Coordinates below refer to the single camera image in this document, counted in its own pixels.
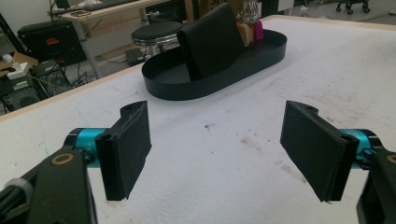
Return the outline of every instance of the black tray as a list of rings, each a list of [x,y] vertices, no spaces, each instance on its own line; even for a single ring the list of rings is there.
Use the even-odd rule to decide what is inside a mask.
[[[282,61],[288,39],[275,31],[263,31],[264,40],[246,48],[230,68],[194,81],[190,79],[180,47],[150,58],[142,67],[148,92],[164,100],[197,99]]]

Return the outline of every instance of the black stool seat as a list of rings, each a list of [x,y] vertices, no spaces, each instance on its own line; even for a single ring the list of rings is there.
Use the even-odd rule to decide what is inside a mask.
[[[131,34],[136,45],[152,46],[177,39],[177,31],[182,24],[176,21],[162,21],[142,26]]]

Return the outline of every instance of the pink object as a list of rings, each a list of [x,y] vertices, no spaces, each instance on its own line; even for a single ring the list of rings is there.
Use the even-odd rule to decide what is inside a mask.
[[[264,40],[264,31],[262,29],[262,22],[256,21],[254,25],[256,27],[256,41]]]

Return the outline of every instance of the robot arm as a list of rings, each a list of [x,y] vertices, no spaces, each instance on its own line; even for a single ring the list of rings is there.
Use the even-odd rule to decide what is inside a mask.
[[[338,130],[311,105],[286,102],[280,143],[323,202],[340,201],[351,167],[369,170],[360,223],[396,223],[396,153],[369,130]]]
[[[151,149],[147,102],[127,105],[110,129],[75,129],[61,149],[0,192],[0,223],[97,223],[87,165],[106,198],[128,198]]]

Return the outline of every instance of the stain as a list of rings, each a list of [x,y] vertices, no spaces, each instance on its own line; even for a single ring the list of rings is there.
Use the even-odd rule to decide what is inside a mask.
[[[282,163],[283,163],[283,160],[276,161],[276,162],[275,162],[275,165],[280,165],[280,164],[282,164]]]
[[[206,124],[204,127],[207,129],[207,131],[210,131],[210,128],[215,126],[215,123],[210,123],[210,124]]]
[[[249,139],[247,137],[244,137],[244,138],[241,139],[241,143],[243,143],[245,145],[248,145]]]
[[[303,182],[304,184],[307,183],[307,180],[305,179],[305,177],[298,171],[294,171],[293,169],[291,169],[290,166],[288,166],[287,164],[283,164],[281,166],[281,169],[286,171],[289,175],[291,175],[292,177],[300,180],[301,182]]]
[[[253,141],[251,141],[248,137],[244,137],[241,140],[241,143],[243,143],[245,146],[249,148],[254,148],[257,151],[262,151],[262,148],[260,145],[255,144]]]

